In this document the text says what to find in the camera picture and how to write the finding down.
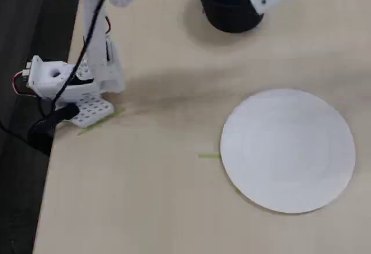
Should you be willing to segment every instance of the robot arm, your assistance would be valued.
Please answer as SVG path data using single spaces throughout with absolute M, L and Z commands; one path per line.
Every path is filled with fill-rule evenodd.
M 82 0 L 85 36 L 90 28 L 99 0 Z M 127 6 L 133 0 L 110 0 L 115 6 Z M 259 13 L 265 12 L 281 0 L 250 0 Z M 87 127 L 114 112 L 111 103 L 103 100 L 104 92 L 120 93 L 124 90 L 123 70 L 110 34 L 106 34 L 106 10 L 101 8 L 86 55 L 77 73 L 68 83 L 57 101 L 62 108 L 74 103 L 79 114 L 70 121 L 79 127 Z M 70 76 L 74 65 L 61 61 L 43 62 L 35 56 L 31 63 L 28 85 L 41 98 L 54 99 Z

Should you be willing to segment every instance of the light wooden surface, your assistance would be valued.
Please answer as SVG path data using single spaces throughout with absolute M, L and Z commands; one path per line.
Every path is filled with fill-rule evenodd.
M 198 0 L 109 8 L 127 89 L 125 112 L 90 132 L 56 133 L 36 254 L 369 253 L 369 0 L 287 0 L 259 29 L 215 30 Z M 74 59 L 82 43 L 77 19 Z M 219 152 L 223 123 L 249 95 L 297 88 L 322 96 L 354 134 L 354 178 L 331 205 L 271 213 L 236 192 Z

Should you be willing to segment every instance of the white paper plate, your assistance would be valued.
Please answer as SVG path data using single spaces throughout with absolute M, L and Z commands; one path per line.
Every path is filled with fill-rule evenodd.
M 268 90 L 246 99 L 225 123 L 220 148 L 236 187 L 277 212 L 327 205 L 345 189 L 355 165 L 343 117 L 300 90 Z

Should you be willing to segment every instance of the green tape mark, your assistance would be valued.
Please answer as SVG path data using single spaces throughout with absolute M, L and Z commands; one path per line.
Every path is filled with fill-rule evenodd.
M 207 159 L 221 159 L 221 155 L 218 154 L 199 154 L 198 158 L 207 158 Z
M 123 112 L 125 112 L 125 108 L 119 109 L 119 110 L 113 112 L 111 115 L 108 115 L 105 118 L 101 119 L 100 121 L 96 122 L 95 124 L 88 126 L 87 128 L 85 128 L 82 131 L 80 131 L 79 133 L 77 133 L 77 135 L 86 134 L 89 131 L 91 131 L 92 129 L 96 128 L 97 126 L 100 126 L 104 122 L 107 122 L 108 120 L 112 119 L 113 117 L 116 117 L 117 115 L 119 115 Z

